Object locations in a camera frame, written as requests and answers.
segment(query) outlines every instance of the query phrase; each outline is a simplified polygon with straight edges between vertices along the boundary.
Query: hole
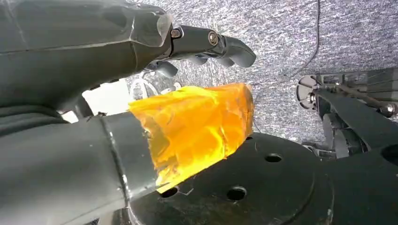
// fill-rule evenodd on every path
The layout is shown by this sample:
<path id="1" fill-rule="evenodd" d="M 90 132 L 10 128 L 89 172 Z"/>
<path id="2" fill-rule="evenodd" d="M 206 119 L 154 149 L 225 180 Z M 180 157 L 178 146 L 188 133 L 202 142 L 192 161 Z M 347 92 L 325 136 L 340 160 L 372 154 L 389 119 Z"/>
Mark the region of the hole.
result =
<path id="1" fill-rule="evenodd" d="M 265 156 L 265 161 L 270 162 L 270 163 L 277 163 L 282 160 L 282 157 L 280 157 L 277 154 L 269 154 Z"/>
<path id="2" fill-rule="evenodd" d="M 242 200 L 246 196 L 244 187 L 233 187 L 227 192 L 227 198 L 232 201 Z"/>
<path id="3" fill-rule="evenodd" d="M 171 196 L 177 194 L 177 192 L 178 192 L 178 188 L 172 187 L 169 190 L 161 193 L 160 195 L 162 198 L 170 198 Z"/>

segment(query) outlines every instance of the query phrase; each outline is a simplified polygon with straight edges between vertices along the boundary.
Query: robotic finger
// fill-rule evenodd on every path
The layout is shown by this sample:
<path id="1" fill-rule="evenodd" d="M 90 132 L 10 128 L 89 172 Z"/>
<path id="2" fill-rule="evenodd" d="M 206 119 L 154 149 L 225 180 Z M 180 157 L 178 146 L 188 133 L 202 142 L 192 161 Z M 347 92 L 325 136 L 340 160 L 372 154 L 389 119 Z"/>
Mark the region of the robotic finger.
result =
<path id="1" fill-rule="evenodd" d="M 179 26 L 170 31 L 171 51 L 166 58 L 157 60 L 189 59 L 197 65 L 203 65 L 209 58 L 215 58 L 223 66 L 237 64 L 247 68 L 256 60 L 254 52 L 241 40 L 217 34 L 215 31 L 191 26 Z M 146 70 L 156 71 L 159 61 L 152 62 Z M 162 75 L 172 77 L 176 74 L 173 66 L 163 66 Z"/>

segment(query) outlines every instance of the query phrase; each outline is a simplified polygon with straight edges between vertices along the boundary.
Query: gray carpet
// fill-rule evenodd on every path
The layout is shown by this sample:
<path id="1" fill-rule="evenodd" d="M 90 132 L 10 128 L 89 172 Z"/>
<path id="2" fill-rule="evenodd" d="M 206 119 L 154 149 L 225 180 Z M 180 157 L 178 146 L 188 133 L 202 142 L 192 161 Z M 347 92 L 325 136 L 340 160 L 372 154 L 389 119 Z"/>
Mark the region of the gray carpet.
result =
<path id="1" fill-rule="evenodd" d="M 172 14 L 175 24 L 211 28 L 239 38 L 257 54 L 251 68 L 225 68 L 214 61 L 189 61 L 173 80 L 152 77 L 158 89 L 174 81 L 215 86 L 246 82 L 253 95 L 264 91 L 255 109 L 261 132 L 293 141 L 324 140 L 321 120 L 295 100 L 305 74 L 371 70 L 398 66 L 398 1 L 321 0 L 319 51 L 312 62 L 289 79 L 315 48 L 316 0 L 145 0 Z"/>

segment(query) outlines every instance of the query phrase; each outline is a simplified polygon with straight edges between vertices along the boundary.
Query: wire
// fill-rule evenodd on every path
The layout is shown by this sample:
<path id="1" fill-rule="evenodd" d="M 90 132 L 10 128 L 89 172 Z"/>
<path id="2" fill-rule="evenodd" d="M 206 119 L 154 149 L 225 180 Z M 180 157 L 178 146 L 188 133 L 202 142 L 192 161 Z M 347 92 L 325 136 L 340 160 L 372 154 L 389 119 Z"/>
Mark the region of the wire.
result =
<path id="1" fill-rule="evenodd" d="M 148 92 L 146 91 L 146 87 L 148 86 L 149 89 L 153 92 L 153 95 L 159 95 L 158 90 L 155 88 L 155 86 L 147 81 L 144 76 L 148 74 L 149 72 L 143 71 L 139 74 L 138 78 L 133 80 L 133 83 L 130 87 L 130 98 L 131 101 L 137 101 L 136 97 L 134 96 L 134 89 L 136 88 L 137 84 L 139 84 L 139 88 L 141 89 L 142 92 L 142 99 L 148 98 Z M 168 92 L 174 91 L 174 90 L 179 90 L 181 89 L 181 84 L 179 82 L 174 83 L 174 88 L 166 88 L 160 92 L 160 94 L 166 94 Z"/>
<path id="2" fill-rule="evenodd" d="M 272 85 L 276 85 L 276 84 L 281 84 L 284 83 L 288 80 L 290 80 L 291 78 L 295 77 L 297 74 L 299 74 L 305 67 L 308 66 L 308 64 L 315 58 L 315 55 L 318 52 L 319 49 L 319 15 L 320 15 L 320 10 L 319 10 L 319 0 L 315 0 L 316 1 L 316 18 L 315 18 L 315 48 L 313 53 L 311 54 L 311 57 L 304 63 L 304 65 L 302 67 L 300 67 L 296 72 L 294 72 L 292 75 L 285 77 L 283 80 L 277 82 L 277 83 L 273 83 Z M 256 96 L 256 98 L 253 101 L 254 106 L 256 106 L 257 101 L 260 97 L 263 96 L 264 92 L 268 90 L 267 88 L 264 88 L 262 91 L 260 91 L 260 93 Z M 259 129 L 259 127 L 257 126 L 256 120 L 253 119 L 253 124 L 256 127 L 256 129 L 261 133 L 261 130 Z"/>

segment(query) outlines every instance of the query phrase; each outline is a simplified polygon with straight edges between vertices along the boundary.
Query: yellow object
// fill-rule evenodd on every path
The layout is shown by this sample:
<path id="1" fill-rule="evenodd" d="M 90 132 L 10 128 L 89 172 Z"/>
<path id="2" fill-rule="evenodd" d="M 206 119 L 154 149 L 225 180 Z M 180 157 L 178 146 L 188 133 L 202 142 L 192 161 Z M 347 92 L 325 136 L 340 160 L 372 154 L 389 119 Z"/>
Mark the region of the yellow object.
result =
<path id="1" fill-rule="evenodd" d="M 183 87 L 129 103 L 148 132 L 160 193 L 234 153 L 252 133 L 250 87 Z"/>

